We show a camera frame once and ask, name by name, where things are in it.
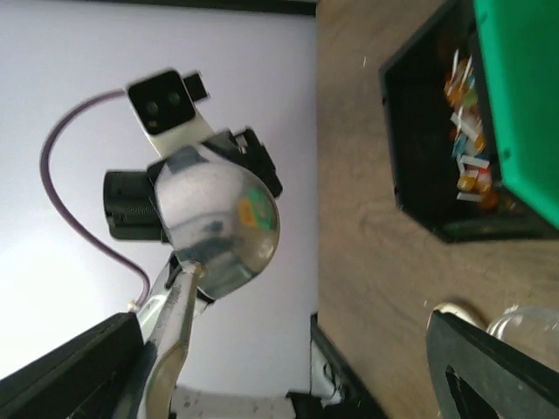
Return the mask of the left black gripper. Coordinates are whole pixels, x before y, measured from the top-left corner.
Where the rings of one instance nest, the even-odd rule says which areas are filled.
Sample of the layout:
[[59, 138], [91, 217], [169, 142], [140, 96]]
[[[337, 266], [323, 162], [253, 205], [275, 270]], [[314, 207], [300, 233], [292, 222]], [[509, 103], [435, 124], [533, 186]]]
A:
[[273, 198], [283, 192], [271, 156], [250, 128], [214, 134], [144, 171], [108, 171], [103, 205], [109, 234], [167, 243], [167, 230], [184, 223], [188, 210], [216, 203], [244, 181], [264, 187]]

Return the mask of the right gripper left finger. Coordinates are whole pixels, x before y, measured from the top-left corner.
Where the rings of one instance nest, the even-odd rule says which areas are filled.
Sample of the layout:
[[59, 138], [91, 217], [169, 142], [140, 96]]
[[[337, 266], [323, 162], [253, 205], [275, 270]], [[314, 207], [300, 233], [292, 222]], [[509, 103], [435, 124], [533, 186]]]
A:
[[109, 418], [144, 348], [134, 313], [116, 313], [1, 380], [2, 418]]

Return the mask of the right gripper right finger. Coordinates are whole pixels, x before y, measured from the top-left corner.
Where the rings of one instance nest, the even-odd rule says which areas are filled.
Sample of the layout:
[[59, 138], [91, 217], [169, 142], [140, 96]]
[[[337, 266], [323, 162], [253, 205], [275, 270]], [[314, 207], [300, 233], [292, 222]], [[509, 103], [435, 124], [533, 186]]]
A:
[[556, 371], [451, 313], [431, 313], [426, 353], [443, 418], [558, 417]]

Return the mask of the clear plastic jar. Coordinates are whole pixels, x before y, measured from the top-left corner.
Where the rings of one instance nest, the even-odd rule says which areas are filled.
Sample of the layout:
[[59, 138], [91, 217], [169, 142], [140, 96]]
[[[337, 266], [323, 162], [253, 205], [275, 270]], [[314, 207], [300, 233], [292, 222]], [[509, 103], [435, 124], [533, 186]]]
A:
[[487, 327], [487, 333], [558, 371], [558, 311], [539, 306], [512, 306]]

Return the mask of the metal scoop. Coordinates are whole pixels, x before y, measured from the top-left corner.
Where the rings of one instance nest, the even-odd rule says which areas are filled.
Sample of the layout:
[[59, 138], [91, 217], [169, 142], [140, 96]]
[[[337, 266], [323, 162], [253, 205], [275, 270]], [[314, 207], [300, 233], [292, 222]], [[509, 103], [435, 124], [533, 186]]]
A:
[[187, 211], [167, 230], [181, 272], [159, 278], [137, 313], [145, 347], [115, 418], [166, 418], [189, 352], [197, 294], [217, 301], [256, 278], [280, 238], [280, 216], [266, 189], [244, 181], [216, 203]]

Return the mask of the black candy bin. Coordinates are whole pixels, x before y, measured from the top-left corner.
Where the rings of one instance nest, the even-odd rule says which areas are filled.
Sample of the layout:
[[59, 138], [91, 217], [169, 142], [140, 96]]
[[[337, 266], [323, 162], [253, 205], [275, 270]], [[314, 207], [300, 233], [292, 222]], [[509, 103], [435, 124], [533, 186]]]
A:
[[380, 67], [397, 206], [441, 241], [557, 239], [558, 229], [506, 187], [494, 137], [484, 152], [500, 199], [496, 209], [458, 199], [455, 127], [444, 93], [455, 51], [484, 78], [473, 3], [445, 1]]

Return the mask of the green candy bin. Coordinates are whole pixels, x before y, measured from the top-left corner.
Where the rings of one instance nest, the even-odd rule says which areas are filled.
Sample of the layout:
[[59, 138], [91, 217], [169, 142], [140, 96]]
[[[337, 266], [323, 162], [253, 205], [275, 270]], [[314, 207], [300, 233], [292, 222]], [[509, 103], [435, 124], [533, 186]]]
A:
[[505, 187], [558, 225], [558, 2], [473, 4]]

